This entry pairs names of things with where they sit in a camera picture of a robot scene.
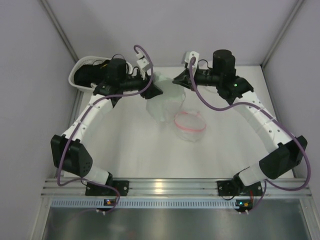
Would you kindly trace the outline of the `mint green bra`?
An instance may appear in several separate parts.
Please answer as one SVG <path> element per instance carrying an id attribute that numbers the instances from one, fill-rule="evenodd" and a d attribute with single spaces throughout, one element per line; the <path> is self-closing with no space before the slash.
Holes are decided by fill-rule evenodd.
<path id="1" fill-rule="evenodd" d="M 160 72 L 154 74 L 153 83 L 163 93 L 148 99 L 146 110 L 156 122 L 170 122 L 185 101 L 185 89 Z"/>

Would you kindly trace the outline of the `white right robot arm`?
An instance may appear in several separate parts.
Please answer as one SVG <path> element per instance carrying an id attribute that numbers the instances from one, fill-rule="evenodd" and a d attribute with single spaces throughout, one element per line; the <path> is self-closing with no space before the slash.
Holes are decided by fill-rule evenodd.
<path id="1" fill-rule="evenodd" d="M 236 59 L 230 50 L 214 51 L 212 67 L 207 69 L 198 68 L 199 57 L 198 52 L 185 52 L 182 58 L 184 70 L 173 79 L 173 83 L 195 92 L 200 101 L 214 111 L 224 112 L 234 108 L 259 136 L 268 152 L 259 162 L 236 173 L 233 182 L 240 187 L 248 187 L 260 181 L 271 183 L 305 161 L 307 176 L 302 186 L 284 187 L 283 190 L 294 192 L 305 188 L 311 178 L 311 165 L 306 154 L 308 142 L 305 137 L 294 136 L 269 113 L 253 86 L 236 74 Z M 211 105 L 200 94 L 199 86 L 216 88 L 218 95 L 228 105 Z"/>

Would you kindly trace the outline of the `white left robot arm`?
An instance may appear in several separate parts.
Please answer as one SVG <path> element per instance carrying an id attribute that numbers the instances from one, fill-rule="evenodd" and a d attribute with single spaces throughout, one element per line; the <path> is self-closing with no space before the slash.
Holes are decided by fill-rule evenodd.
<path id="1" fill-rule="evenodd" d="M 104 117 L 123 97 L 140 95 L 149 100 L 163 94 L 154 84 L 154 66 L 149 57 L 141 55 L 137 70 L 123 58 L 99 60 L 83 64 L 71 76 L 75 84 L 93 88 L 90 100 L 79 117 L 61 135 L 50 141 L 57 177 L 65 171 L 101 186 L 110 185 L 112 174 L 96 166 L 86 146 Z"/>

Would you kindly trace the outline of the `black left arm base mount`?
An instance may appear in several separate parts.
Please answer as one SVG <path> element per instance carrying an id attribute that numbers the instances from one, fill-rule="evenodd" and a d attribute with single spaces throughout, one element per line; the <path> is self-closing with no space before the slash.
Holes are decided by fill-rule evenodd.
<path id="1" fill-rule="evenodd" d="M 105 186 L 100 183 L 94 184 L 86 181 L 85 196 L 90 197 L 110 197 L 110 196 L 127 196 L 129 192 L 130 182 L 128 180 L 111 180 Z"/>

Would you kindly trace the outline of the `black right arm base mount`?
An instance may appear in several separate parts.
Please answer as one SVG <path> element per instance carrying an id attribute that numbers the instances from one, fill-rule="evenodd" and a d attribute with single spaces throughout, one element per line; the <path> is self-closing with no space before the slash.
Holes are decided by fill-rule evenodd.
<path id="1" fill-rule="evenodd" d="M 217 190 L 220 197 L 258 197 L 263 193 L 263 187 L 260 182 L 250 186 L 244 186 L 240 181 L 218 180 Z"/>

